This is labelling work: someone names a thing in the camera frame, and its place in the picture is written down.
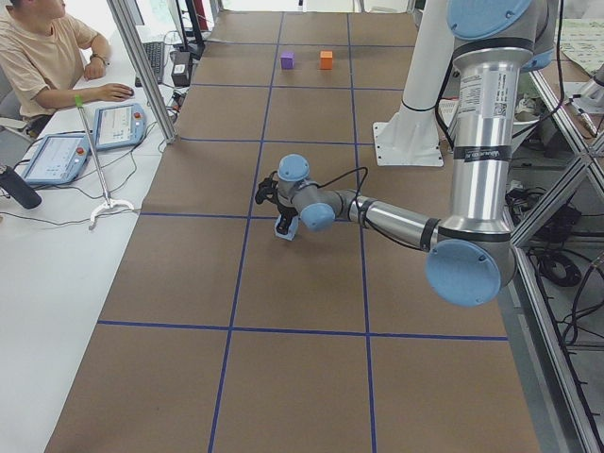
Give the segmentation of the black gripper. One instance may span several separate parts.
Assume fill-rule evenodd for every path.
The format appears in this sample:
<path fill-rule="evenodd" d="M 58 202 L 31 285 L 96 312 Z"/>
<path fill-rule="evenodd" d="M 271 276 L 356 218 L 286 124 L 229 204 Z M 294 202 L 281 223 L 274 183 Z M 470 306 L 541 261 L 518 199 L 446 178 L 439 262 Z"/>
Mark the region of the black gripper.
<path fill-rule="evenodd" d="M 278 181 L 274 179 L 275 173 L 267 176 L 259 185 L 255 193 L 255 203 L 261 205 L 268 201 L 277 206 L 280 216 L 277 218 L 277 235 L 289 235 L 293 218 L 297 215 L 294 207 L 284 205 L 278 198 Z"/>

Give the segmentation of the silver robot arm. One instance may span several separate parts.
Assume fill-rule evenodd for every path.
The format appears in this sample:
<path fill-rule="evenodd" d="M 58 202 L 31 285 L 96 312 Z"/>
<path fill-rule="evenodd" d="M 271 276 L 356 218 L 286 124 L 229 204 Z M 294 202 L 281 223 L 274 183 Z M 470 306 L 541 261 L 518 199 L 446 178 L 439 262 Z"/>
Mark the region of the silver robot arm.
<path fill-rule="evenodd" d="M 558 1 L 429 1 L 424 7 L 399 111 L 374 126 L 380 165 L 439 165 L 437 113 L 450 70 L 460 76 L 454 116 L 450 213 L 429 218 L 355 190 L 310 178 L 307 160 L 284 157 L 259 185 L 257 203 L 277 206 L 276 235 L 290 240 L 345 219 L 427 253 L 426 277 L 444 300 L 474 307 L 514 274 L 503 218 L 519 76 L 552 58 Z"/>

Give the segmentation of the person's left hand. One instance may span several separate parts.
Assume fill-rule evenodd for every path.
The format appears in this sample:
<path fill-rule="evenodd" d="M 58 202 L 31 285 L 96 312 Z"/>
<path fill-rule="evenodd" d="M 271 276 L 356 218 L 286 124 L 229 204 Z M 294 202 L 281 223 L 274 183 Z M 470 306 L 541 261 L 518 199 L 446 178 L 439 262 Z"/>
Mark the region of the person's left hand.
<path fill-rule="evenodd" d="M 123 84 L 109 83 L 96 89 L 96 98 L 105 102 L 124 102 L 130 98 L 122 98 L 119 92 L 119 86 Z"/>

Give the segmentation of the person's right hand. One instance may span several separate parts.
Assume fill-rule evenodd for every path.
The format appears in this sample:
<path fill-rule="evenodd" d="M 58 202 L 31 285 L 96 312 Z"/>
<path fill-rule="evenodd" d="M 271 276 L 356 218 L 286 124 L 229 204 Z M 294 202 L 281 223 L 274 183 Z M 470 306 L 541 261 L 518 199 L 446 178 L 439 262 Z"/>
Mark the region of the person's right hand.
<path fill-rule="evenodd" d="M 94 80 L 106 74 L 106 65 L 101 59 L 93 58 L 84 69 L 84 78 Z"/>

